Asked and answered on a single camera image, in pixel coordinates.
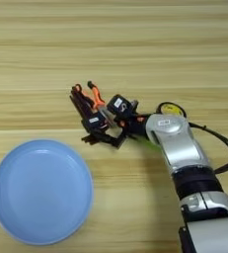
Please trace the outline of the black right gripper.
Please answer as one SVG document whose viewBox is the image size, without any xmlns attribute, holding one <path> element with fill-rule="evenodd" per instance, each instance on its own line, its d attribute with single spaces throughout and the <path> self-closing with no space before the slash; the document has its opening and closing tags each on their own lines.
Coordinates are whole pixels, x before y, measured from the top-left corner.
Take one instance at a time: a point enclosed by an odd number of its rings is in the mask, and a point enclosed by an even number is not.
<svg viewBox="0 0 228 253">
<path fill-rule="evenodd" d="M 121 133 L 118 137 L 102 134 L 100 141 L 120 148 L 128 137 L 136 139 L 141 136 L 147 139 L 145 127 L 150 114 L 139 114 L 137 107 L 138 102 L 136 100 L 129 102 L 125 99 L 117 99 L 114 102 L 114 121 L 121 128 Z"/>
</svg>

